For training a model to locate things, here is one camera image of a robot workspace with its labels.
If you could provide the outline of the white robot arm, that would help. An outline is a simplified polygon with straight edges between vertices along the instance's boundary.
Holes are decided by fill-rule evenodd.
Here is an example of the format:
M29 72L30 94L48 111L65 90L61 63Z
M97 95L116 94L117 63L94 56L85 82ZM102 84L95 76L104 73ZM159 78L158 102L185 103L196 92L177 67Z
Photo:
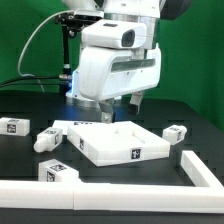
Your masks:
M113 101L129 94L128 112L137 114L144 91L160 80L160 20L174 20L192 0L62 0L81 25L78 68L72 93L95 101L101 121L115 119Z

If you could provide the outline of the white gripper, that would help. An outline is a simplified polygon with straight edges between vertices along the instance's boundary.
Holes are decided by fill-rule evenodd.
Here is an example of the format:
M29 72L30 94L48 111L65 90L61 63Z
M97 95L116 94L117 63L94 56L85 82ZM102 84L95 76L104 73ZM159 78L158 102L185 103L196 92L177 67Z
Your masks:
M128 113L137 115L144 96L142 90L154 88L159 83L159 47L149 50L146 59L132 59L132 56L131 50L88 46L82 51L78 89L83 97L100 101L103 123L112 123L114 120L113 102L106 99L133 93Z

